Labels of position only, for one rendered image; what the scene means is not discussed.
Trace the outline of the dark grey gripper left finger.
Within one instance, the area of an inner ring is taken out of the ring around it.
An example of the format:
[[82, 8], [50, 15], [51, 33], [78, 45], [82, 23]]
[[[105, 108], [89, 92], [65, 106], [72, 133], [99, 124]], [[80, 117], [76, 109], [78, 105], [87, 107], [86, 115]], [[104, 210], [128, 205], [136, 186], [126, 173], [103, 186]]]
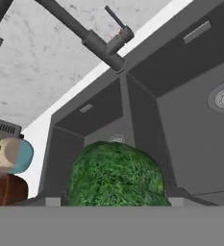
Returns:
[[27, 206], [27, 207], [61, 207], [66, 205], [66, 191], [61, 192], [50, 192], [42, 191], [36, 197], [30, 198], [18, 203], [16, 206]]

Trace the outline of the dark grey sink tap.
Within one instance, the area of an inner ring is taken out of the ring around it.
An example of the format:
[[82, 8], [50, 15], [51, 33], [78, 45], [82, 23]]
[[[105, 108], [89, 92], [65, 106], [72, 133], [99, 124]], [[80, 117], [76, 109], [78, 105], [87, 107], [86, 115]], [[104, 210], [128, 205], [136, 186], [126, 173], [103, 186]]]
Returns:
[[[87, 30], [77, 19], [75, 19], [56, 0], [35, 0], [44, 9], [55, 16], [65, 27], [72, 31], [82, 40], [82, 44], [96, 57], [107, 64], [115, 73], [121, 73], [127, 61], [117, 52], [135, 37], [132, 29], [125, 25], [109, 6], [105, 7], [108, 14], [120, 26], [120, 31], [109, 42], [100, 38], [93, 30]], [[13, 0], [0, 0], [0, 23], [10, 8]], [[4, 39], [0, 37], [0, 47]]]

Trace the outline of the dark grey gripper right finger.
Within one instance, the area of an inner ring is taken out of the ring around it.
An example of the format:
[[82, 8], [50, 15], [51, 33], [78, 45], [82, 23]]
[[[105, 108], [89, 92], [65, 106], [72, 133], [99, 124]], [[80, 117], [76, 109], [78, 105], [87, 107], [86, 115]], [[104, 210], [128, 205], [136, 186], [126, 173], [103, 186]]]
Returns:
[[165, 195], [173, 207], [216, 207], [216, 203], [194, 197], [182, 187], [168, 189], [166, 190]]

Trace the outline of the green broccoli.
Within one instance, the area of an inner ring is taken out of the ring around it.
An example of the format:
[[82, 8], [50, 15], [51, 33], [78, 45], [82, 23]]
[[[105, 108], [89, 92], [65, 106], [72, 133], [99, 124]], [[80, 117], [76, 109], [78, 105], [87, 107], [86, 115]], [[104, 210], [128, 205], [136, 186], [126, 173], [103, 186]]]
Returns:
[[162, 171], [148, 154], [124, 143], [98, 141], [73, 164], [72, 207], [168, 207]]

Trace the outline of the brown bowl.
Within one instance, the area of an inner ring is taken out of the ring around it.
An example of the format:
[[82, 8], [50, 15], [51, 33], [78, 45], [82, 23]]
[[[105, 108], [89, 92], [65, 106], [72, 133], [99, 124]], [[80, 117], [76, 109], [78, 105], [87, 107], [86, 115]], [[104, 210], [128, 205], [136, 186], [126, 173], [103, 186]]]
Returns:
[[28, 199], [27, 182], [14, 174], [0, 177], [0, 206], [8, 206]]

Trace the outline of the grey appliance with vent slots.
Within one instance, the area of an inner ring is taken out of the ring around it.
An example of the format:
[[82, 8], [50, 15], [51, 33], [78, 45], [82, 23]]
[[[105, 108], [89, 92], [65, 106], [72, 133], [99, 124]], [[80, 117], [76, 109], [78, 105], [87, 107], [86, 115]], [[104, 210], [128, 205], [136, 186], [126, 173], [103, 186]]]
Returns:
[[21, 126], [0, 119], [0, 135], [4, 137], [23, 138], [24, 135], [21, 133], [21, 131]]

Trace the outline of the dark grey double sink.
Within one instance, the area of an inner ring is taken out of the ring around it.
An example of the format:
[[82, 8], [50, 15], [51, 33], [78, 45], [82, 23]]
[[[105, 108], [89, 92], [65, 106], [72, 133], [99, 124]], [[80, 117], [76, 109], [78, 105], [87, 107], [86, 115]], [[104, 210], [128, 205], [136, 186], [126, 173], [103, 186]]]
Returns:
[[51, 117], [38, 192], [65, 194], [74, 161], [120, 140], [160, 166], [168, 196], [224, 205], [224, 0], [192, 0]]

